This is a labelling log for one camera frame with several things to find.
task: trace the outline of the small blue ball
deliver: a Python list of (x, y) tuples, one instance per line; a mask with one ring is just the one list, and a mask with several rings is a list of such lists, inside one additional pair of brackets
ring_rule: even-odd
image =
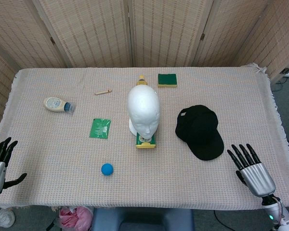
[(114, 172), (114, 168), (111, 164), (107, 163), (103, 164), (101, 171), (105, 176), (110, 176)]

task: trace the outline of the green sponge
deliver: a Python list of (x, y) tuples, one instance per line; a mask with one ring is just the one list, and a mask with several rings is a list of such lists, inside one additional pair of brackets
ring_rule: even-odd
[(176, 74), (159, 74), (158, 75), (159, 88), (176, 88), (177, 77)]

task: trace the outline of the silver robotic hand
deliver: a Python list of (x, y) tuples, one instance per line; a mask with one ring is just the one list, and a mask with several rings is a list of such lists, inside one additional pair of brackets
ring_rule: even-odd
[(2, 192), (2, 189), (7, 189), (9, 187), (19, 184), (27, 176), (27, 174), (24, 173), (16, 180), (5, 182), (6, 168), (9, 165), (13, 148), (17, 145), (17, 141), (14, 141), (9, 145), (10, 141), (11, 137), (0, 143), (0, 193)]
[(274, 196), (275, 183), (254, 149), (249, 144), (246, 144), (250, 152), (249, 154), (245, 147), (240, 144), (239, 147), (245, 156), (244, 158), (241, 151), (235, 145), (231, 146), (240, 160), (236, 158), (232, 151), (227, 150), (238, 168), (236, 174), (253, 195), (263, 199), (262, 205), (275, 225), (271, 230), (289, 231), (289, 212), (281, 200)]

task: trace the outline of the bottle label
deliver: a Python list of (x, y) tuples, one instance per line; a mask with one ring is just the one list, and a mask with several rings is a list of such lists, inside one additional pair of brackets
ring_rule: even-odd
[(58, 108), (61, 104), (61, 100), (59, 98), (56, 97), (50, 97), (47, 101), (46, 101), (46, 106), (48, 108)]

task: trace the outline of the baseball cap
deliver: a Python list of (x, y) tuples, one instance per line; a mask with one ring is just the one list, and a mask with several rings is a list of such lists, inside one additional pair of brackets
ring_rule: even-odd
[(212, 160), (219, 157), (224, 149), (217, 126), (218, 119), (212, 110), (195, 105), (179, 113), (175, 133), (197, 158)]

